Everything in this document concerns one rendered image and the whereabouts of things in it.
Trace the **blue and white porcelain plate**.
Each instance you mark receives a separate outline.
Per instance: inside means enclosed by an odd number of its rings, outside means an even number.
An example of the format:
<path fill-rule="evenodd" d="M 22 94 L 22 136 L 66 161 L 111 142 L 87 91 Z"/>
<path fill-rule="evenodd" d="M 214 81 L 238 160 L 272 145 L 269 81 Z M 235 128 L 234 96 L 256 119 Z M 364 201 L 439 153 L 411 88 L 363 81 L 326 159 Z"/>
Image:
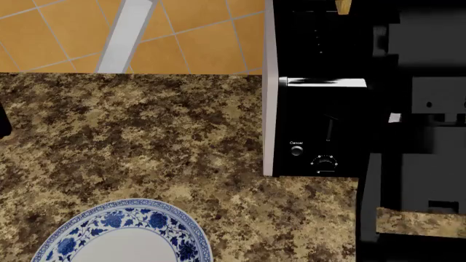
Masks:
<path fill-rule="evenodd" d="M 214 262 L 208 238 L 183 210 L 151 199 L 93 207 L 63 224 L 31 262 Z"/>

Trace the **white wall trim bar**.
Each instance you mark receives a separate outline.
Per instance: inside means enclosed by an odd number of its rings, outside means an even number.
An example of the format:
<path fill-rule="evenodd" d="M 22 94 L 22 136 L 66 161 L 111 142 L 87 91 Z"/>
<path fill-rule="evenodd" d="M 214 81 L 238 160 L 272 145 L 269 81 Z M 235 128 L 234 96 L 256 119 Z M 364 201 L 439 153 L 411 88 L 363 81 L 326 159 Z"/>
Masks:
<path fill-rule="evenodd" d="M 123 74 L 127 71 L 157 2 L 122 0 L 95 69 L 97 74 Z"/>

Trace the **black and silver toaster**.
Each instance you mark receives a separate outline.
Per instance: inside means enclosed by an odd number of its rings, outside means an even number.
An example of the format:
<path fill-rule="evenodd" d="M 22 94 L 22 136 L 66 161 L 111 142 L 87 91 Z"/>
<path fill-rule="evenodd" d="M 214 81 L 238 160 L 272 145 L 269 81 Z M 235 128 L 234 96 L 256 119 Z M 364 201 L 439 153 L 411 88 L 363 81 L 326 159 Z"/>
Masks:
<path fill-rule="evenodd" d="M 371 0 L 353 0 L 338 15 L 335 0 L 265 0 L 262 76 L 263 174 L 364 176 L 370 122 L 374 23 Z M 325 141 L 328 119 L 339 121 Z M 291 148 L 301 146 L 300 156 Z M 333 155 L 336 168 L 310 162 Z"/>

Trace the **toaster browning dial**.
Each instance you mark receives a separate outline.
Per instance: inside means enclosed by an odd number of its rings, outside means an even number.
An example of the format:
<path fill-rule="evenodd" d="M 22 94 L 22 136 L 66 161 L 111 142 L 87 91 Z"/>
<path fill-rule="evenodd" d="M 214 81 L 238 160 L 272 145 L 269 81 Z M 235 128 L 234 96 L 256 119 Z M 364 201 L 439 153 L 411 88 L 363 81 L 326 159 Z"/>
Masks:
<path fill-rule="evenodd" d="M 337 167 L 338 162 L 333 155 L 321 154 L 317 155 L 311 162 L 310 165 L 320 169 L 332 170 Z"/>

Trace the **toasted bread slice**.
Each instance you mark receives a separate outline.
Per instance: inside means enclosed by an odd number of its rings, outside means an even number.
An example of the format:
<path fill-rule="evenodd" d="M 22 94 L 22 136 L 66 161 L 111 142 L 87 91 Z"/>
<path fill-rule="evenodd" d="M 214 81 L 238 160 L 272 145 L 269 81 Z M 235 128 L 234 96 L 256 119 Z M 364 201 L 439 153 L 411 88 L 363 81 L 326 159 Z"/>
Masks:
<path fill-rule="evenodd" d="M 350 13 L 352 0 L 335 0 L 338 15 L 348 15 Z"/>

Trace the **black toaster lever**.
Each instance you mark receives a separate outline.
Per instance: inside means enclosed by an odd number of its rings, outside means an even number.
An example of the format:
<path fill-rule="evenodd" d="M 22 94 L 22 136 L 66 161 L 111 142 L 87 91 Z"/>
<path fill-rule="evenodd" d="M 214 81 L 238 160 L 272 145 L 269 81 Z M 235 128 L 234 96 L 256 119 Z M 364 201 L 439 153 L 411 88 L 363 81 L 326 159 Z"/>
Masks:
<path fill-rule="evenodd" d="M 325 137 L 325 141 L 331 141 L 331 137 L 333 134 L 333 128 L 339 120 L 336 117 L 332 117 L 330 115 L 324 115 L 324 116 L 327 117 L 328 119 L 328 130 L 327 130 L 327 134 Z"/>

